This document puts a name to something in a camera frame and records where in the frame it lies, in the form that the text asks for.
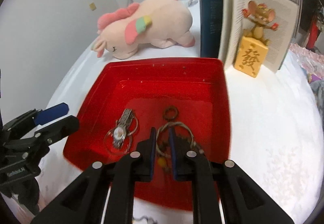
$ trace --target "stuffed animal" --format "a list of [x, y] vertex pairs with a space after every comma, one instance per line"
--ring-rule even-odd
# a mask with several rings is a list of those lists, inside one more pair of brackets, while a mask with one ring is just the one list
[[126, 59], [137, 52], [139, 44], [190, 47], [195, 44], [191, 25], [190, 11], [178, 0], [132, 3], [98, 19], [99, 36], [91, 49], [99, 58], [106, 49], [115, 58]]

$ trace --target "silver screw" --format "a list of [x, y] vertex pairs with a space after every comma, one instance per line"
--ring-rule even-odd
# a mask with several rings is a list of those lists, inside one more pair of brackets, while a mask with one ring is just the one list
[[131, 152], [131, 158], [138, 158], [140, 157], [141, 153], [138, 151]]
[[196, 157], [196, 155], [197, 155], [197, 153], [195, 151], [188, 151], [187, 152], [187, 156], [188, 157], [191, 157], [192, 158], [192, 157]]
[[23, 159], [26, 159], [26, 158], [28, 157], [28, 153], [27, 153], [27, 152], [23, 153], [21, 157], [22, 157]]
[[232, 168], [235, 165], [235, 163], [232, 160], [225, 161], [225, 166]]
[[100, 167], [102, 167], [102, 162], [99, 162], [99, 161], [94, 162], [94, 163], [92, 164], [92, 167], [93, 167], [94, 169], [99, 169]]

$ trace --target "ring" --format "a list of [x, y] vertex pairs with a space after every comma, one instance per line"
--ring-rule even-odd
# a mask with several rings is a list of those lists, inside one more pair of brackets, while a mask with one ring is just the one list
[[[168, 116], [168, 113], [170, 111], [174, 111], [175, 114], [173, 116]], [[163, 112], [163, 119], [165, 119], [167, 121], [173, 121], [176, 117], [178, 117], [178, 115], [179, 115], [178, 109], [175, 106], [171, 105], [171, 106], [167, 107], [164, 110], [164, 112]]]

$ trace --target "white tablecloth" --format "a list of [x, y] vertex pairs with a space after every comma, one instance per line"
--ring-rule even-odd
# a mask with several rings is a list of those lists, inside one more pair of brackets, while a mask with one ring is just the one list
[[[129, 60], [161, 57], [198, 57], [199, 4], [190, 7], [195, 47], [146, 47]], [[69, 115], [77, 115], [103, 67], [114, 59], [102, 58], [88, 47], [55, 91], [48, 107], [66, 102]], [[233, 67], [226, 71], [231, 111], [230, 158], [255, 180], [294, 220], [303, 223], [315, 207], [323, 178], [323, 131], [315, 99], [307, 80], [288, 53], [276, 74], [262, 66], [257, 78]], [[66, 140], [51, 146], [41, 161], [38, 177], [48, 203], [81, 172], [62, 155]], [[135, 199], [134, 216], [152, 216], [160, 224], [192, 223], [192, 213], [171, 210]]]

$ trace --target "red tray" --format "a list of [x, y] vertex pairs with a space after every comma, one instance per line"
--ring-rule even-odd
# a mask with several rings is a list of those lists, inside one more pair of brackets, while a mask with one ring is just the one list
[[[177, 121], [192, 130], [207, 158], [222, 163], [228, 158], [230, 117], [221, 61], [213, 58], [157, 58], [107, 64], [89, 91], [77, 115], [80, 130], [69, 136], [64, 156], [81, 170], [95, 161], [111, 163], [103, 139], [125, 108], [133, 109], [139, 129], [130, 151], [150, 135], [151, 127], [166, 121], [168, 106], [179, 110]], [[176, 128], [177, 133], [185, 134]], [[192, 210], [192, 188], [176, 182], [157, 165], [151, 183], [136, 183], [135, 196], [162, 206]]]

